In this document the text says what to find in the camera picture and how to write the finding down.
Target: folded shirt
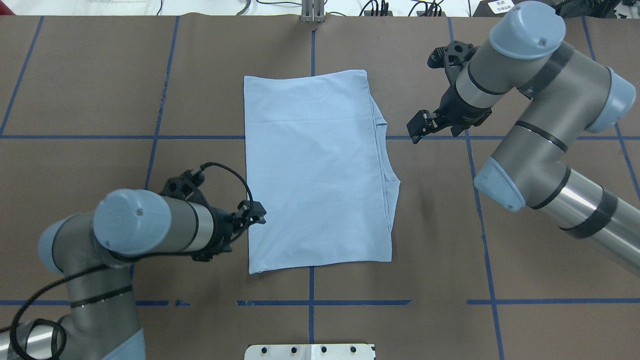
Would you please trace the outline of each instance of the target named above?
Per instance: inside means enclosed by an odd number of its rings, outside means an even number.
[[[367,73],[244,78],[247,181],[267,211],[249,230],[249,273],[391,261],[400,180]]]

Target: black cable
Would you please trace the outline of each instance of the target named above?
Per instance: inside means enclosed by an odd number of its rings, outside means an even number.
[[[246,0],[246,3],[244,4],[244,8],[242,8],[242,10],[238,11],[236,13],[236,15],[242,15],[242,14],[246,13],[246,11],[249,10],[249,6],[251,6],[251,0]]]
[[[298,6],[302,6],[302,4],[300,3],[294,3],[293,1],[276,1],[274,3],[266,3],[264,1],[261,0],[255,0],[257,3],[259,4],[264,4],[264,5],[284,5],[284,4],[291,4],[291,5],[298,5]]]
[[[208,162],[200,166],[200,171],[204,171],[209,167],[220,167],[226,171],[229,171],[234,176],[236,176],[240,180],[240,182],[242,182],[244,189],[246,190],[247,196],[249,197],[249,208],[246,210],[247,215],[243,219],[244,225],[242,226],[242,228],[240,228],[238,233],[229,241],[230,243],[232,243],[236,241],[240,237],[240,235],[242,235],[251,225],[259,222],[259,220],[253,220],[253,221],[251,220],[251,213],[253,211],[253,194],[251,193],[251,190],[249,189],[249,185],[247,184],[246,180],[244,180],[242,175],[238,174],[234,169],[226,165],[222,165],[221,163]],[[140,259],[149,258],[151,256],[197,256],[209,251],[210,251],[210,248],[205,247],[203,249],[190,251],[190,252],[154,252],[154,253],[144,254],[131,259],[137,261]],[[9,331],[9,342],[10,342],[10,346],[13,348],[13,351],[18,356],[20,356],[23,360],[41,360],[41,359],[36,359],[34,357],[31,357],[29,354],[27,354],[27,352],[20,346],[20,343],[18,342],[17,331],[18,331],[18,326],[20,325],[20,319],[22,318],[22,315],[24,314],[24,312],[27,310],[29,306],[31,306],[35,302],[35,300],[38,297],[42,296],[42,294],[55,288],[56,286],[59,286],[71,280],[77,279],[78,277],[85,276],[85,275],[88,275],[100,270],[105,270],[108,268],[109,267],[107,265],[99,265],[99,266],[95,266],[95,267],[83,270],[73,275],[64,277],[58,281],[54,281],[49,285],[45,286],[44,288],[38,290],[35,294],[33,294],[29,298],[29,300],[27,300],[16,312],[15,316],[13,317],[13,321],[11,325],[0,329],[0,333]],[[55,331],[58,331],[60,333],[60,336],[61,336],[60,347],[55,353],[52,354],[51,357],[47,359],[43,359],[43,360],[59,360],[60,355],[62,354],[63,350],[65,349],[65,345],[67,344],[67,333],[65,329],[60,324],[56,322],[52,322],[50,320],[45,320],[45,319],[36,319],[34,324],[51,326],[52,328],[54,328]]]
[[[420,4],[424,4],[424,13],[420,15],[421,17],[442,16],[442,7],[440,4],[442,4],[443,1],[444,0],[441,0],[439,3],[436,3],[435,1],[416,1],[413,7],[411,7],[411,10],[409,10],[409,15],[407,15],[407,17],[411,16],[413,9]]]
[[[362,7],[362,10],[360,10],[360,14],[358,14],[358,16],[362,16],[362,14],[364,14],[364,10],[367,8],[367,5],[371,4],[371,16],[373,16],[373,2],[376,3],[376,6],[378,5],[378,0],[369,0],[366,4],[364,4],[364,6]]]
[[[416,1],[415,4],[413,4],[413,6],[411,7],[411,10],[409,10],[409,15],[407,15],[407,17],[411,16],[411,14],[413,13],[413,9],[415,9],[416,6],[420,5],[420,4],[424,4],[424,12],[427,12],[427,8],[428,8],[428,4],[426,1]]]
[[[88,268],[86,270],[83,270],[81,272],[77,272],[73,275],[64,277],[58,281],[54,281],[52,283],[50,283],[49,285],[45,286],[44,288],[38,290],[35,294],[33,294],[29,300],[27,300],[22,306],[20,306],[20,309],[18,310],[18,312],[15,314],[15,316],[13,317],[13,321],[11,322],[11,326],[9,326],[9,343],[13,349],[13,351],[20,356],[21,358],[23,358],[24,360],[39,360],[36,359],[35,357],[31,357],[29,354],[27,354],[27,352],[20,346],[20,343],[18,342],[18,326],[20,325],[20,318],[22,318],[22,315],[24,314],[25,311],[27,311],[27,308],[29,306],[31,306],[35,300],[40,297],[42,294],[44,294],[45,292],[55,288],[56,286],[62,285],[65,282],[69,282],[71,280],[77,279],[80,276],[85,276],[88,275],[90,273],[96,272],[96,271],[100,271],[100,270],[105,270],[108,269],[109,267],[107,265],[99,265],[99,266],[95,266],[92,268]],[[44,320],[44,319],[36,319],[36,321],[41,321],[41,322],[48,322],[48,320]],[[67,333],[65,332],[65,329],[60,326],[59,324],[53,325],[50,324],[51,327],[55,328],[56,330],[58,330],[58,332],[60,332],[60,334],[62,335],[62,342],[61,345],[58,349],[58,351],[55,354],[52,354],[51,357],[44,359],[44,360],[57,360],[60,355],[62,354],[62,351],[65,349],[65,344],[67,342]]]

